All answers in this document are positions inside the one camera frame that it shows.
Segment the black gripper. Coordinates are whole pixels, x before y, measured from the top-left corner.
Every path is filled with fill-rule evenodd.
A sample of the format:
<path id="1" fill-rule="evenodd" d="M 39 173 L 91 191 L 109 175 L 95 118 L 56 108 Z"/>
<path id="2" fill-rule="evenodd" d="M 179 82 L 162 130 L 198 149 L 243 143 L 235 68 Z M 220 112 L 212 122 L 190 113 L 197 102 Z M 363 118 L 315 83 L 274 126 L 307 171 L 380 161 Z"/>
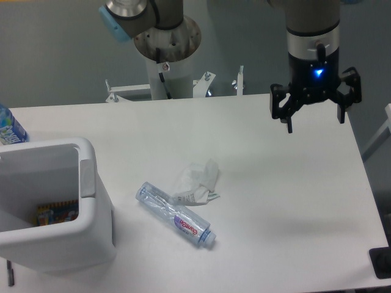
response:
<path id="1" fill-rule="evenodd" d="M 270 85 L 270 112 L 273 119 L 287 125 L 289 134 L 293 133 L 292 116 L 304 105 L 320 103 L 330 99 L 337 105 L 337 119 L 345 122 L 347 109 L 362 101 L 361 76 L 356 67 L 349 67 L 338 75 L 339 52 L 326 57 L 325 63 L 315 60 L 298 59 L 288 55 L 290 83 Z M 344 84 L 347 93 L 338 87 Z"/>

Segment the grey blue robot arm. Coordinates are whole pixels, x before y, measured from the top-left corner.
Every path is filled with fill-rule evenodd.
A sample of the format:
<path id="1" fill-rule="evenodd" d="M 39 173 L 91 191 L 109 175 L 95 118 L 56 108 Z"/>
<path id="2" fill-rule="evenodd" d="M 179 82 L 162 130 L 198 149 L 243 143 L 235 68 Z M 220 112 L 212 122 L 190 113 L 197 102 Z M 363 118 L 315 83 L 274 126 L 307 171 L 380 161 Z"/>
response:
<path id="1" fill-rule="evenodd" d="M 362 100 L 358 71 L 338 70 L 339 1 L 271 1 L 285 13 L 290 66 L 288 85 L 270 86 L 273 119 L 291 127 L 292 116 L 305 105 L 330 100 L 340 123 Z M 107 1 L 98 10 L 103 23 L 120 42 L 132 40 L 152 73 L 153 99 L 193 97 L 186 62 L 201 43 L 197 23 L 186 16 L 182 1 Z"/>

